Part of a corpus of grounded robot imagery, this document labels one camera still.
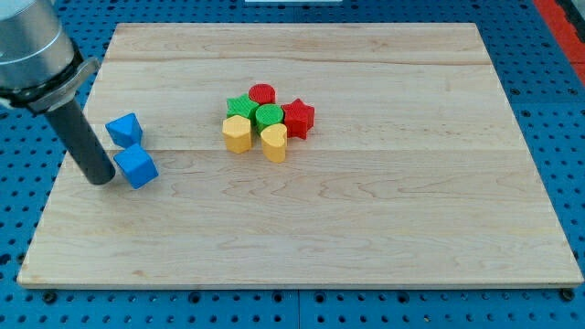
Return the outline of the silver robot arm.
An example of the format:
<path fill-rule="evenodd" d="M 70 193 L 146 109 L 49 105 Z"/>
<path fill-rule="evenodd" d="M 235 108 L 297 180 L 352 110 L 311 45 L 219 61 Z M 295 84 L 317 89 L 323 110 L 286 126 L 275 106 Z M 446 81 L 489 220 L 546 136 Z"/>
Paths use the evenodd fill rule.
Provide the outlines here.
<path fill-rule="evenodd" d="M 72 101 L 100 69 L 84 58 L 48 0 L 1 2 L 1 102 L 33 113 L 54 111 Z"/>

